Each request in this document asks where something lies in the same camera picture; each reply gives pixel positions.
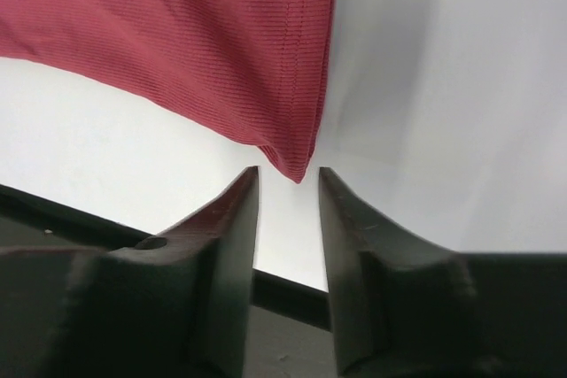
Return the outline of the red tank top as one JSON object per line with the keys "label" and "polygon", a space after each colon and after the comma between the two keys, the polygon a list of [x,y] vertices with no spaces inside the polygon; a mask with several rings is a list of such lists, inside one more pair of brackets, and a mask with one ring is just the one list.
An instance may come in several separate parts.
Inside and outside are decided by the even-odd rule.
{"label": "red tank top", "polygon": [[1,0],[1,53],[91,78],[257,147],[315,150],[334,0]]}

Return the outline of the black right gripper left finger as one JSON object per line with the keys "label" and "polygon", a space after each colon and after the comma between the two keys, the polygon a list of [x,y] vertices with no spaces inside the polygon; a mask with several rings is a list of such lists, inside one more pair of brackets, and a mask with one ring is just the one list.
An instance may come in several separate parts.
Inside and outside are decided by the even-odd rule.
{"label": "black right gripper left finger", "polygon": [[1,215],[4,377],[238,377],[259,171],[133,247]]}

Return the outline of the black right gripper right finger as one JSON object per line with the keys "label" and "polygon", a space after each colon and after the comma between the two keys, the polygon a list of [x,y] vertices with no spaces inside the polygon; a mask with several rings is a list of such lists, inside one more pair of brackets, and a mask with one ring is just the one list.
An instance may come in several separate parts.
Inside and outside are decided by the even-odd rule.
{"label": "black right gripper right finger", "polygon": [[330,327],[342,377],[563,377],[566,257],[459,253],[319,173]]}

